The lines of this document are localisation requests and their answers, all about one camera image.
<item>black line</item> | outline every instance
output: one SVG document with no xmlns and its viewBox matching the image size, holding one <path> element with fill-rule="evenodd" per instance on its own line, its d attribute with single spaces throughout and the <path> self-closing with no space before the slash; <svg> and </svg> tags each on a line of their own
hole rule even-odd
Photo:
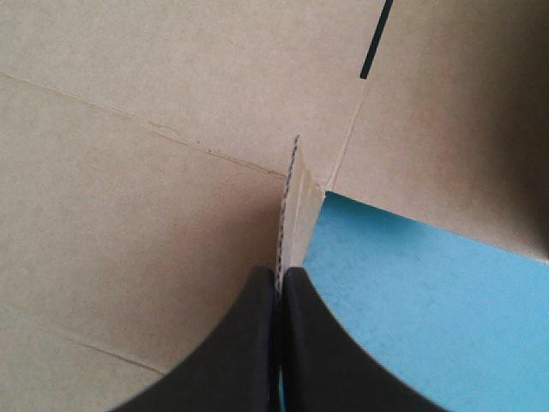
<svg viewBox="0 0 549 412">
<path fill-rule="evenodd" d="M 393 0 L 385 0 L 385 5 L 383 6 L 383 10 L 379 16 L 379 21 L 377 22 L 376 31 L 374 32 L 374 36 L 371 38 L 370 48 L 368 49 L 368 54 L 366 54 L 364 66 L 362 66 L 362 71 L 360 72 L 361 79 L 368 77 L 368 73 L 370 72 L 371 64 L 376 56 L 377 46 L 379 45 L 379 40 L 381 39 L 383 29 L 385 28 L 385 22 L 389 18 L 389 12 L 392 5 Z"/>
</svg>

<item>corrugated cardboard edge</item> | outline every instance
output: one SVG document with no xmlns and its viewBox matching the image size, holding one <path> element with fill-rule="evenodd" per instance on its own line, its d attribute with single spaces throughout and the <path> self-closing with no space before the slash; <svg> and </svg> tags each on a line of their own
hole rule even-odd
<svg viewBox="0 0 549 412">
<path fill-rule="evenodd" d="M 282 195 L 275 270 L 275 288 L 279 296 L 286 270 L 303 263 L 324 196 L 325 190 L 306 167 L 297 136 Z"/>
</svg>

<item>cardboard seam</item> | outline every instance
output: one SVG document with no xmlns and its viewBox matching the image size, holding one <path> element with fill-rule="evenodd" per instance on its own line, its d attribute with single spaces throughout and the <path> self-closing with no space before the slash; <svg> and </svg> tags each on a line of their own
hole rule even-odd
<svg viewBox="0 0 549 412">
<path fill-rule="evenodd" d="M 340 146 L 340 150 L 338 152 L 337 158 L 335 159 L 334 167 L 332 168 L 332 172 L 329 176 L 328 184 L 326 185 L 326 189 L 328 191 L 332 191 L 335 188 L 335 181 L 337 180 L 337 175 L 339 174 L 341 166 L 343 165 L 343 161 L 345 160 L 345 156 L 349 148 L 349 143 L 351 142 L 351 136 L 353 135 L 354 126 L 357 123 L 360 110 L 362 109 L 362 106 L 366 101 L 367 95 L 368 95 L 368 88 L 366 87 L 366 83 L 364 83 L 362 86 L 362 93 L 360 94 L 360 100 L 356 105 L 353 116 L 351 117 L 351 122 L 349 123 L 349 127 L 345 135 L 345 139 L 343 140 L 343 143 Z"/>
<path fill-rule="evenodd" d="M 139 360 L 131 359 L 127 355 L 123 354 L 117 354 L 114 351 L 107 350 L 105 348 L 101 348 L 98 344 L 93 344 L 90 342 L 84 342 L 83 340 L 77 339 L 73 337 L 73 335 L 76 335 L 74 332 L 70 332 L 69 330 L 65 330 L 64 328 L 49 324 L 45 322 L 42 319 L 37 318 L 36 316 L 29 315 L 28 313 L 25 313 L 21 311 L 20 309 L 17 309 L 13 306 L 6 305 L 5 303 L 0 302 L 0 310 L 3 310 L 7 312 L 10 316 L 14 316 L 17 318 L 23 319 L 25 322 L 28 322 L 30 325 L 32 325 L 37 330 L 42 330 L 45 333 L 48 333 L 54 337 L 57 337 L 61 340 L 64 340 L 66 342 L 74 343 L 77 346 L 81 346 L 83 348 L 92 349 L 95 352 L 99 352 L 101 354 L 109 355 L 113 358 L 116 358 L 120 361 L 124 361 L 126 363 L 130 363 L 131 365 L 141 367 L 143 369 L 146 369 L 150 372 L 157 373 L 159 376 L 164 376 L 166 373 L 162 372 L 159 369 L 156 369 L 155 367 L 151 367 L 150 365 L 147 365 Z"/>
<path fill-rule="evenodd" d="M 130 114 L 130 113 L 127 113 L 127 112 L 121 112 L 118 109 L 115 109 L 113 107 L 98 105 L 97 103 L 94 103 L 90 100 L 86 100 L 86 99 L 84 99 L 81 96 L 78 96 L 76 94 L 71 94 L 71 93 L 65 92 L 63 90 L 58 90 L 56 88 L 46 86 L 46 85 L 44 85 L 42 83 L 39 83 L 39 82 L 33 82 L 33 81 L 28 80 L 28 79 L 19 77 L 19 76 L 14 76 L 14 75 L 11 75 L 10 73 L 6 73 L 2 70 L 0 70 L 0 75 L 6 76 L 6 77 L 8 77 L 8 78 L 10 78 L 14 81 L 17 81 L 17 82 L 25 82 L 25 83 L 27 83 L 31 86 L 36 87 L 36 88 L 43 88 L 43 89 L 51 91 L 55 94 L 60 94 L 64 97 L 68 97 L 70 99 L 80 101 L 81 103 L 85 103 L 85 104 L 87 104 L 87 105 L 89 105 L 89 106 L 91 106 L 95 109 L 103 110 L 103 111 L 109 112 L 111 114 L 117 115 L 121 118 L 131 120 L 131 121 L 133 121 L 133 123 L 135 125 L 145 129 L 146 131 L 149 131 L 150 133 L 155 134 L 156 136 L 160 136 L 162 138 L 167 139 L 170 142 L 175 142 L 175 143 L 181 144 L 181 145 L 183 145 L 185 147 L 188 147 L 188 148 L 193 148 L 194 150 L 198 150 L 199 152 L 202 152 L 206 155 L 212 155 L 213 157 L 216 157 L 218 159 L 222 159 L 224 161 L 228 161 L 230 163 L 233 163 L 235 165 L 239 165 L 239 166 L 242 166 L 242 167 L 247 167 L 251 170 L 255 170 L 255 171 L 260 172 L 260 173 L 265 173 L 265 174 L 273 176 L 277 179 L 285 179 L 286 178 L 286 176 L 284 174 L 276 172 L 275 170 L 268 169 L 266 167 L 262 167 L 262 166 L 256 165 L 256 164 L 248 162 L 248 161 L 240 161 L 238 159 L 234 159 L 234 158 L 232 158 L 231 156 L 229 156 L 227 154 L 223 154 L 223 153 L 221 153 L 219 151 L 216 151 L 214 149 L 207 148 L 206 146 L 202 146 L 201 144 L 197 144 L 197 143 L 193 143 L 193 142 L 187 142 L 183 138 L 181 138 L 181 134 L 179 133 L 179 131 L 177 131 L 176 129 L 173 129 L 170 126 L 165 126 L 163 124 L 157 124 L 157 123 L 155 123 L 151 120 L 147 120 L 145 118 L 140 118 L 136 115 L 133 115 L 133 114 Z M 176 137 L 168 136 L 167 134 L 162 133 L 162 130 L 169 130 Z"/>
</svg>

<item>brown cardboard surface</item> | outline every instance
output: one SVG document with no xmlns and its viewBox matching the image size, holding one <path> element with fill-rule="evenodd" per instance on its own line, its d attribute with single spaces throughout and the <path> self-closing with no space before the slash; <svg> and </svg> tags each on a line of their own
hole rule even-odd
<svg viewBox="0 0 549 412">
<path fill-rule="evenodd" d="M 0 71 L 285 173 L 301 135 L 325 183 L 383 0 L 3 2 Z"/>
<path fill-rule="evenodd" d="M 165 371 L 275 263 L 282 180 L 0 76 L 0 302 Z"/>
<path fill-rule="evenodd" d="M 549 253 L 549 3 L 395 2 L 334 190 Z"/>
<path fill-rule="evenodd" d="M 105 411 L 159 376 L 0 307 L 0 410 Z"/>
<path fill-rule="evenodd" d="M 286 271 L 301 266 L 324 201 L 324 190 L 312 177 L 296 138 L 281 206 L 276 265 L 276 289 L 282 293 Z"/>
<path fill-rule="evenodd" d="M 546 3 L 395 2 L 362 81 L 382 5 L 2 2 L 0 388 L 45 387 L 3 410 L 103 409 L 185 357 L 273 266 L 298 134 L 284 267 L 326 182 L 546 257 Z"/>
</svg>

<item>blue surface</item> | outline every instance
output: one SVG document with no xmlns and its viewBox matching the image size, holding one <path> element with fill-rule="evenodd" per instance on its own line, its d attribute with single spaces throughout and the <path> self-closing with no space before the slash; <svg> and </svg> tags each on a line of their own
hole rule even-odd
<svg viewBox="0 0 549 412">
<path fill-rule="evenodd" d="M 372 356 L 445 408 L 549 411 L 549 266 L 329 193 L 304 267 Z"/>
</svg>

